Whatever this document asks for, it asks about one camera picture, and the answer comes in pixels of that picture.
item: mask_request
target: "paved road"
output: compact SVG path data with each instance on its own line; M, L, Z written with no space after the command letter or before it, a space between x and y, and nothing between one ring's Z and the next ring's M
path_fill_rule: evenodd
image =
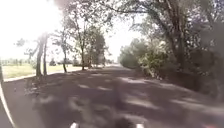
M224 127L223 104L121 67L53 74L46 81L32 95L24 95L26 79L5 83L21 128L68 128L73 122L81 128L122 128L130 122L146 128Z
M12 128L12 125L9 122L9 119L8 119L6 113L5 113L2 102L0 102L0 127L1 128Z

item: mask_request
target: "grass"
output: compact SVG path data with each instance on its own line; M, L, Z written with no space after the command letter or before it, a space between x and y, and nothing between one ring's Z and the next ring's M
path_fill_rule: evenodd
M3 76L4 79L7 78L15 78L20 76L27 76L31 74L35 74L35 69L33 69L30 65L22 65L22 66L3 66ZM73 67L72 65L68 65L67 71L81 70L81 67ZM58 72L63 71L62 65L57 66L47 66L47 72Z

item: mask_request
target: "sun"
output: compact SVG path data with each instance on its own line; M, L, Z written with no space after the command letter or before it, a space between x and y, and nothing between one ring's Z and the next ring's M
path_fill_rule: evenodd
M50 0L10 0L0 2L1 31L10 37L36 38L60 24L60 11Z

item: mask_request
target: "sunlight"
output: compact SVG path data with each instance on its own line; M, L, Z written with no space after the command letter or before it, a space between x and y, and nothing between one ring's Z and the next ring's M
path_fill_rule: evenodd
M60 27L60 11L50 0L0 1L1 55L17 40L35 40Z

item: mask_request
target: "tree trunk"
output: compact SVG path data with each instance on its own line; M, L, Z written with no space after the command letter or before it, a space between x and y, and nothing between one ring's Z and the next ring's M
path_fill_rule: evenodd
M40 40L39 51L37 54L37 67L36 67L36 76L41 76L41 56L43 54L44 41L43 38Z
M85 70L85 62L84 62L84 49L83 48L81 48L81 56L82 56L82 71L84 71Z
M2 73L2 62L0 59L0 82L1 82L1 84L3 83L3 81L4 81L4 77L3 77L3 73Z
M46 53L47 53L47 39L44 40L44 57L43 57L43 68L44 68L44 75L47 75L47 65L46 65Z
M64 48L62 48L62 49L63 49L63 53L64 53L63 69L64 69L64 73L67 73L67 69L66 69L67 54L66 54L66 50Z

